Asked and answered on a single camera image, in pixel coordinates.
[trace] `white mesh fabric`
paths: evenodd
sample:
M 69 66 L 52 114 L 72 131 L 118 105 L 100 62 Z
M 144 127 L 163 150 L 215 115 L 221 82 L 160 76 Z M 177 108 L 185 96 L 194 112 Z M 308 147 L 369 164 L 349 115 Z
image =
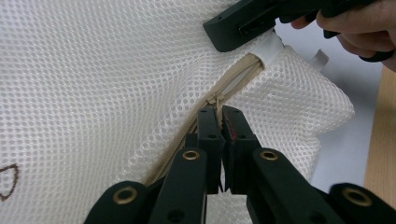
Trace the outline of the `white mesh fabric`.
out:
M 0 223 L 81 223 L 108 187 L 141 180 L 194 104 L 266 37 L 214 50 L 202 24 L 233 2 L 2 1 Z M 266 67 L 229 104 L 309 177 L 316 134 L 351 105 L 291 49 Z M 249 222 L 243 197 L 230 197 L 210 197 L 208 223 Z

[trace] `wooden table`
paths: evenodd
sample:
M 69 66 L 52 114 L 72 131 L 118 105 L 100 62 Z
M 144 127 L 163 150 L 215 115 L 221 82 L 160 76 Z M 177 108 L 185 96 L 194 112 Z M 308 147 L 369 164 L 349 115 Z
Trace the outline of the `wooden table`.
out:
M 396 209 L 396 74 L 386 68 L 379 86 L 364 187 Z

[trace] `metal rivet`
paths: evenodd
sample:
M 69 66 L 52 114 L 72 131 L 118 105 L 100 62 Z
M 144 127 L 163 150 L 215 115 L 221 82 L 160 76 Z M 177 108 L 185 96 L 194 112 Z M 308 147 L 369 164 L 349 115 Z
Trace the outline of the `metal rivet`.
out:
M 199 158 L 199 153 L 194 150 L 186 151 L 183 153 L 183 158 L 188 161 L 194 161 Z
M 369 196 L 361 192 L 359 189 L 345 188 L 343 189 L 343 195 L 350 202 L 359 206 L 368 207 L 373 204 Z
M 260 156 L 268 161 L 276 161 L 278 156 L 272 152 L 272 151 L 268 151 L 268 150 L 264 150 L 260 153 Z
M 128 197 L 121 197 L 122 193 L 130 193 Z M 137 190 L 131 186 L 117 190 L 113 195 L 113 201 L 117 204 L 126 204 L 132 202 L 137 197 Z

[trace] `finger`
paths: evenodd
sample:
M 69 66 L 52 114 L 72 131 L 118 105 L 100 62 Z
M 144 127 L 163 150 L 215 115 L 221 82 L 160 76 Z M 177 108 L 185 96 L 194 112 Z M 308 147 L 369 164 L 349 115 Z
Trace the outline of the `finger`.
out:
M 319 13 L 317 22 L 325 30 L 345 34 L 394 29 L 396 28 L 396 1 L 376 0 L 368 6 L 352 8 L 334 18 L 324 18 Z
M 350 53 L 359 55 L 363 58 L 371 58 L 375 55 L 374 50 L 358 48 L 349 43 L 346 39 L 344 39 L 342 35 L 338 35 L 337 38 L 340 41 L 341 45 L 344 47 L 344 49 L 346 49 L 346 51 Z
M 303 29 L 305 26 L 309 25 L 309 23 L 311 23 L 311 22 L 307 21 L 305 19 L 305 16 L 303 16 L 303 17 L 300 17 L 299 19 L 297 19 L 295 21 L 292 21 L 291 22 L 291 26 L 294 29 L 300 30 L 300 29 Z
M 370 49 L 383 52 L 396 49 L 396 46 L 390 40 L 388 32 L 359 35 L 341 34 L 341 36 L 351 45 L 360 49 Z
M 393 53 L 393 57 L 385 60 L 382 62 L 388 69 L 392 70 L 393 72 L 396 72 L 396 51 Z
M 396 29 L 388 30 L 388 34 L 390 36 L 390 40 L 396 45 Z

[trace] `brown drawing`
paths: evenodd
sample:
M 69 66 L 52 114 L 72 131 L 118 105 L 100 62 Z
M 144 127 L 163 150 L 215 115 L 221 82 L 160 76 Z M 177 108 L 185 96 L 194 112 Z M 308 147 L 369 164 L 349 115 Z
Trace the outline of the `brown drawing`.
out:
M 3 202 L 6 199 L 9 198 L 9 196 L 11 196 L 11 194 L 14 192 L 15 187 L 17 186 L 17 182 L 18 182 L 18 173 L 19 173 L 19 169 L 18 169 L 18 165 L 16 163 L 0 168 L 0 184 L 4 181 L 2 178 L 2 173 L 3 172 L 14 172 L 14 176 L 12 176 L 12 185 L 11 188 L 8 188 L 7 192 L 0 192 L 0 200 Z

